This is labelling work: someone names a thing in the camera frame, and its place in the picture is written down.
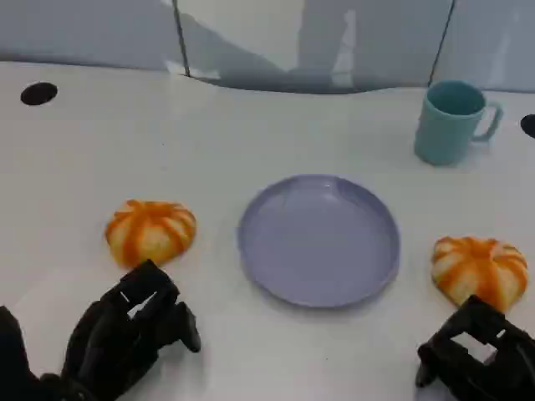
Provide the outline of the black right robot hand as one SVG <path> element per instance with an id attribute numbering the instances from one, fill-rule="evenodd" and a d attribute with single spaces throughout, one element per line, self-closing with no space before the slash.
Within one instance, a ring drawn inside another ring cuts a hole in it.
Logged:
<path id="1" fill-rule="evenodd" d="M 496 351 L 481 362 L 453 340 L 468 334 Z M 472 295 L 419 346 L 415 386 L 442 381 L 458 400 L 533 400 L 534 339 Z"/>

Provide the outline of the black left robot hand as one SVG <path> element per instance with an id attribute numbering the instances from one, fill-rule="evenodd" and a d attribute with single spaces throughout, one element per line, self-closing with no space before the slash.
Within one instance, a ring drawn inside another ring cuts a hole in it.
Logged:
<path id="1" fill-rule="evenodd" d="M 74 399 L 118 399 L 173 343 L 200 352 L 196 317 L 179 295 L 169 276 L 147 260 L 93 302 L 69 338 L 61 371 Z"/>

